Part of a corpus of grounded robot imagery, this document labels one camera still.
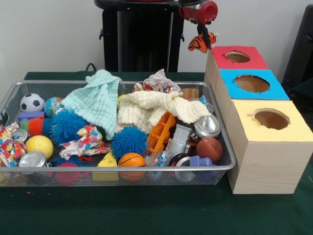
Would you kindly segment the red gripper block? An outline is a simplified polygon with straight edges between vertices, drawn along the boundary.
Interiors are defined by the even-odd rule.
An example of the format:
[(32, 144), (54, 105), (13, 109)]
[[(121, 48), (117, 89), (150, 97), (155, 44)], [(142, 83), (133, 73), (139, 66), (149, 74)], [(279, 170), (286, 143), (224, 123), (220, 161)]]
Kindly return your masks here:
[(179, 0), (179, 13), (185, 20), (198, 24), (198, 35), (203, 34), (205, 45), (210, 48), (211, 43), (205, 24), (217, 17), (217, 4), (212, 0)]

